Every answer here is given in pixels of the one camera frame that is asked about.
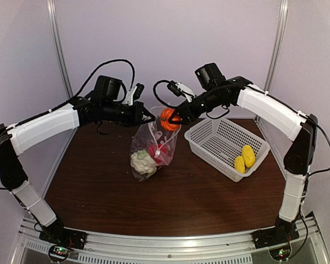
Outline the clear zip top bag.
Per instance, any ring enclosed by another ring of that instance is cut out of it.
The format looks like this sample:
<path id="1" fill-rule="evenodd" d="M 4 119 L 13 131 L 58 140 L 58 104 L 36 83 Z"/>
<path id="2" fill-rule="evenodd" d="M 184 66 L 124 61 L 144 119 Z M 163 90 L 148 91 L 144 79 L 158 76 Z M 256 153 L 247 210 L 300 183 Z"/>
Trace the clear zip top bag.
<path id="1" fill-rule="evenodd" d="M 134 178 L 140 182 L 149 179 L 173 160 L 177 137 L 182 128 L 168 121 L 173 112 L 173 109 L 164 106 L 151 108 L 155 119 L 141 125 L 133 137 L 130 166 Z"/>

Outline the dark red toy grapes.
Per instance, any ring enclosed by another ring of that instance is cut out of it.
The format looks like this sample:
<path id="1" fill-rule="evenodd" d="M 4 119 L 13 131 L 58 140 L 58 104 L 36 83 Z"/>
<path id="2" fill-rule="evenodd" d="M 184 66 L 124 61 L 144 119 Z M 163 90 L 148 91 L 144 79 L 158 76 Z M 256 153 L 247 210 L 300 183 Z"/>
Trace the dark red toy grapes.
<path id="1" fill-rule="evenodd" d="M 134 151 L 144 150 L 147 148 L 147 138 L 134 137 L 132 140 L 131 148 Z"/>

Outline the red toy bell pepper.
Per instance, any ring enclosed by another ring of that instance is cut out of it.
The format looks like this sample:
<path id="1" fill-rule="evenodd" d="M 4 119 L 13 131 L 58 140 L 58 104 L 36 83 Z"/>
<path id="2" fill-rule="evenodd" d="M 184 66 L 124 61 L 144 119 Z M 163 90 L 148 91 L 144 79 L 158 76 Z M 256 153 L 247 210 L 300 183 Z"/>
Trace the red toy bell pepper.
<path id="1" fill-rule="evenodd" d="M 161 163 L 162 158 L 167 155 L 167 149 L 162 147 L 162 144 L 150 145 L 147 152 L 156 163 Z"/>

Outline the white toy cauliflower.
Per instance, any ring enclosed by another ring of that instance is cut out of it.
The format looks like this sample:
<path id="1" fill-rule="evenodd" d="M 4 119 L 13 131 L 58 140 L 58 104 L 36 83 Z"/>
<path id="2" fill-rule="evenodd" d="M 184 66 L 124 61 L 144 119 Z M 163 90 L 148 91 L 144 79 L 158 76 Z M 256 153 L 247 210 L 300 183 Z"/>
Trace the white toy cauliflower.
<path id="1" fill-rule="evenodd" d="M 146 179 L 157 170 L 157 163 L 146 150 L 139 150 L 130 156 L 130 164 L 134 170 Z"/>

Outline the yellow toy pepper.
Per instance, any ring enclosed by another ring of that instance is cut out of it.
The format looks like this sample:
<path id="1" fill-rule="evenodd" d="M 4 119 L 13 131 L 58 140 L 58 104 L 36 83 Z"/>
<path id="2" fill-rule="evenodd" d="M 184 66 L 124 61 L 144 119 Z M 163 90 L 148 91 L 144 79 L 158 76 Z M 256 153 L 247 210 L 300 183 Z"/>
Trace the yellow toy pepper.
<path id="1" fill-rule="evenodd" d="M 241 151 L 246 168 L 251 168 L 256 162 L 256 156 L 251 146 L 245 145 Z"/>

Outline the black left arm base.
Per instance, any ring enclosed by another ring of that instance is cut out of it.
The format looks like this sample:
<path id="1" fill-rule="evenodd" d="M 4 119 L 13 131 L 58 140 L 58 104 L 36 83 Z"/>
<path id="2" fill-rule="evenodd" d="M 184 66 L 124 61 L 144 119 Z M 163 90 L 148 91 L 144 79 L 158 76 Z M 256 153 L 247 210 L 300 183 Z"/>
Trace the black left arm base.
<path id="1" fill-rule="evenodd" d="M 38 222 L 42 229 L 39 236 L 40 240 L 65 248 L 83 250 L 87 234 L 82 231 L 66 228 L 59 215 L 56 214 L 55 216 L 56 219 L 49 225 L 43 225 Z"/>

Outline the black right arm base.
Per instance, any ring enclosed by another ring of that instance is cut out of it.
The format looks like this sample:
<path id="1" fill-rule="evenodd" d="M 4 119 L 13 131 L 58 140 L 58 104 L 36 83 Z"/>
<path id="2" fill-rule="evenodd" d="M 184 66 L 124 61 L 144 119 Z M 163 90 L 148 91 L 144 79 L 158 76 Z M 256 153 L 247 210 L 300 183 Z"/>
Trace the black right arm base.
<path id="1" fill-rule="evenodd" d="M 251 233 L 253 243 L 256 249 L 271 247 L 287 243 L 300 237 L 296 227 L 296 220 L 299 214 L 291 222 L 283 220 L 277 216 L 275 226 L 267 229 L 258 229 Z"/>

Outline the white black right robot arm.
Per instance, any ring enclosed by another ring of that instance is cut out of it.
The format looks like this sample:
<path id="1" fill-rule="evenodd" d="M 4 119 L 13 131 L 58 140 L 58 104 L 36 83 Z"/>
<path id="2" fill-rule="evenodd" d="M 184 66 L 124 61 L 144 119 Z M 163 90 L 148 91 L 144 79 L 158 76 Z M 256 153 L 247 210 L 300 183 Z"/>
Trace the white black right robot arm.
<path id="1" fill-rule="evenodd" d="M 242 76 L 227 79 L 215 63 L 200 67 L 195 75 L 204 89 L 198 96 L 180 82 L 170 81 L 167 85 L 173 94 L 186 98 L 168 118 L 171 124 L 187 125 L 216 107 L 238 106 L 269 122 L 292 142 L 283 160 L 286 184 L 278 216 L 282 222 L 271 230 L 273 241 L 282 243 L 292 234 L 288 222 L 297 218 L 307 193 L 307 179 L 316 147 L 317 118 L 307 117 L 287 106 Z"/>

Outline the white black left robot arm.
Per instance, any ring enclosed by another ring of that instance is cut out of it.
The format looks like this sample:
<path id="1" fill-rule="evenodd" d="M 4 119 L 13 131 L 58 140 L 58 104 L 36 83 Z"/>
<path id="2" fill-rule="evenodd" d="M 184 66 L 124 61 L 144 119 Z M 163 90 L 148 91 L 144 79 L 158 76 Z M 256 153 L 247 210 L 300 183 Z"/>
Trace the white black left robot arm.
<path id="1" fill-rule="evenodd" d="M 122 127 L 136 127 L 154 121 L 155 116 L 138 99 L 144 89 L 136 84 L 118 101 L 121 80 L 100 75 L 94 89 L 86 96 L 71 98 L 27 122 L 10 126 L 0 124 L 0 181 L 26 209 L 47 228 L 46 234 L 56 244 L 68 240 L 68 232 L 59 225 L 58 216 L 29 182 L 18 157 L 31 147 L 68 130 L 102 121 Z"/>

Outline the white perforated plastic basket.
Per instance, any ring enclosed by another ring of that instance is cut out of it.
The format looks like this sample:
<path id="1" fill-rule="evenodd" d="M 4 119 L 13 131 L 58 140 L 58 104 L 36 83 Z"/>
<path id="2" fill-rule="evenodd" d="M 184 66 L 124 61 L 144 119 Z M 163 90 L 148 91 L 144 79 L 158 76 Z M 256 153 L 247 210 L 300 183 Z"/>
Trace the white perforated plastic basket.
<path id="1" fill-rule="evenodd" d="M 206 118 L 184 134 L 191 151 L 234 182 L 252 175 L 267 157 L 270 146 L 262 138 L 226 118 Z M 256 162 L 240 173 L 234 168 L 236 157 L 249 145 Z"/>

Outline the yellow toy banana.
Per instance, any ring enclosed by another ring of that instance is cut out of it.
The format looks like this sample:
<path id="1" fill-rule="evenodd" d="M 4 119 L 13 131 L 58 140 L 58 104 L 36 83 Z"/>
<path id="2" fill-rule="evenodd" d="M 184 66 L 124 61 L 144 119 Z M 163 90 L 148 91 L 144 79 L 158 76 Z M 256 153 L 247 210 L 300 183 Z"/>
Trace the yellow toy banana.
<path id="1" fill-rule="evenodd" d="M 246 167 L 245 167 L 244 158 L 242 156 L 238 156 L 235 158 L 234 168 L 241 174 L 245 173 Z"/>

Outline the left round circuit board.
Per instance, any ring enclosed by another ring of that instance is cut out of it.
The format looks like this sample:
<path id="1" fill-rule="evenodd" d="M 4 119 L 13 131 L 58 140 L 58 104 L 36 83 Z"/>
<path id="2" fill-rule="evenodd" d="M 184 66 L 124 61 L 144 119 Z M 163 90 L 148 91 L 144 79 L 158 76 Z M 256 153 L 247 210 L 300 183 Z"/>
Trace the left round circuit board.
<path id="1" fill-rule="evenodd" d="M 52 245 L 48 249 L 48 257 L 51 261 L 61 263 L 67 260 L 72 252 L 72 249 L 60 245 Z"/>

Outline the round circuit board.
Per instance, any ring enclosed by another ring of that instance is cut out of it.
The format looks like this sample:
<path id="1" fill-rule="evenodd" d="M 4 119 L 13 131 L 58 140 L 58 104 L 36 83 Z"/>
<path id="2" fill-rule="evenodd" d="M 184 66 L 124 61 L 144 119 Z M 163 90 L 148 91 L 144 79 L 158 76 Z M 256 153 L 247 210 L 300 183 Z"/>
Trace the round circuit board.
<path id="1" fill-rule="evenodd" d="M 290 258 L 292 248 L 290 245 L 269 248 L 269 255 L 275 261 L 285 261 Z"/>
<path id="2" fill-rule="evenodd" d="M 48 257 L 51 261 L 61 263 L 67 260 L 72 252 L 72 249 L 60 245 L 52 245 L 48 249 Z"/>

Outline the right round circuit board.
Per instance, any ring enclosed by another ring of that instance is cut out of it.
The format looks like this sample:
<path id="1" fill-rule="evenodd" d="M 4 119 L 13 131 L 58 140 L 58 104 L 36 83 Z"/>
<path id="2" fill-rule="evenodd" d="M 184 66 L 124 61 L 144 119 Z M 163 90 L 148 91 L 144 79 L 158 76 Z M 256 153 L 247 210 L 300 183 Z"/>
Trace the right round circuit board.
<path id="1" fill-rule="evenodd" d="M 269 248 L 269 255 L 275 261 L 285 261 L 290 258 L 292 248 L 290 245 Z"/>

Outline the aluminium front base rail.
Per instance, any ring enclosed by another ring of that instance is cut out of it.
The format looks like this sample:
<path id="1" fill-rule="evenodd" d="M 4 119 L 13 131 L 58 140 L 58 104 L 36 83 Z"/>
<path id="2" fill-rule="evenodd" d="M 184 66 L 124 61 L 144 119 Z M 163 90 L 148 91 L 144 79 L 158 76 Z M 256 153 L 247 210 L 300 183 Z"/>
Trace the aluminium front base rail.
<path id="1" fill-rule="evenodd" d="M 290 245 L 287 263 L 330 263 L 314 217 L 297 221 L 300 237 L 286 244 L 256 249 L 252 231 L 197 236 L 127 236 L 86 232 L 83 250 L 73 249 L 61 263 L 282 263 L 269 248 Z M 56 263 L 48 257 L 51 243 L 40 240 L 35 221 L 20 225 L 9 263 Z"/>

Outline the left aluminium frame post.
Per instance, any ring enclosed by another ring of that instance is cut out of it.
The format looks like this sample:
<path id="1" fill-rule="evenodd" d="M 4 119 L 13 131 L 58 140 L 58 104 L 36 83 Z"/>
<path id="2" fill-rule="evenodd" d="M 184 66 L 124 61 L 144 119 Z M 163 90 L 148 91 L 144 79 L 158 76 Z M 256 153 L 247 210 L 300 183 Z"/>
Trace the left aluminium frame post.
<path id="1" fill-rule="evenodd" d="M 68 69 L 67 69 L 67 64 L 66 64 L 65 56 L 64 56 L 64 52 L 63 52 L 62 39 L 61 39 L 59 25 L 58 25 L 56 3 L 54 0 L 47 0 L 46 2 L 47 2 L 48 17 L 49 17 L 49 21 L 50 21 L 50 25 L 51 25 L 51 30 L 52 30 L 54 48 L 55 48 L 56 56 L 57 56 L 58 68 L 59 68 L 60 75 L 62 78 L 63 87 L 67 94 L 67 98 L 71 98 L 73 96 L 73 91 L 72 91 L 72 86 L 70 83 L 70 78 L 69 78 Z"/>

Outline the aluminium frame post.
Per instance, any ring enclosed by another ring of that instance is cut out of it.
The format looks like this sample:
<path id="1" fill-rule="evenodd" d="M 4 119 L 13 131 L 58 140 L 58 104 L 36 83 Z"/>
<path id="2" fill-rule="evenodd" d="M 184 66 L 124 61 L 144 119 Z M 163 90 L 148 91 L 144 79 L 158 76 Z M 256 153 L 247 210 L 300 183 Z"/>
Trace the aluminium frame post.
<path id="1" fill-rule="evenodd" d="M 271 54 L 271 59 L 268 67 L 268 72 L 265 80 L 264 90 L 269 91 L 272 87 L 274 75 L 276 73 L 279 55 L 281 53 L 281 48 L 284 40 L 284 35 L 287 27 L 288 20 L 288 0 L 281 0 L 279 7 L 279 14 L 277 19 L 277 28 L 273 44 L 273 50 Z"/>
<path id="2" fill-rule="evenodd" d="M 67 98 L 71 98 L 73 96 L 73 91 L 72 91 L 72 86 L 70 83 L 70 78 L 69 78 L 68 69 L 67 69 L 67 64 L 66 64 L 65 56 L 64 56 L 64 52 L 63 52 L 62 39 L 61 39 L 59 25 L 58 25 L 56 3 L 54 0 L 47 0 L 46 2 L 47 2 L 48 17 L 49 17 L 49 21 L 50 21 L 50 25 L 51 25 L 51 30 L 52 30 L 54 48 L 55 48 L 56 56 L 57 56 L 58 68 L 59 68 L 60 75 L 62 78 L 63 87 L 67 94 Z"/>

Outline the right aluminium frame post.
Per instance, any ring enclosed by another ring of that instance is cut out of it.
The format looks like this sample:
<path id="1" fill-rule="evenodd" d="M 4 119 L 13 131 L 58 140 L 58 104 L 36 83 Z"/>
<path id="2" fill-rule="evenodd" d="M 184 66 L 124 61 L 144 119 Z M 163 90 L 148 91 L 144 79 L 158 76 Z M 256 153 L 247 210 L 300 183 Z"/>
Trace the right aluminium frame post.
<path id="1" fill-rule="evenodd" d="M 268 72 L 265 80 L 264 90 L 269 91 L 272 87 L 274 75 L 276 73 L 279 55 L 281 53 L 281 48 L 284 40 L 284 35 L 287 27 L 288 20 L 288 0 L 281 0 L 279 7 L 279 14 L 277 19 L 277 28 L 273 44 L 273 50 L 271 54 L 271 59 L 268 67 Z"/>

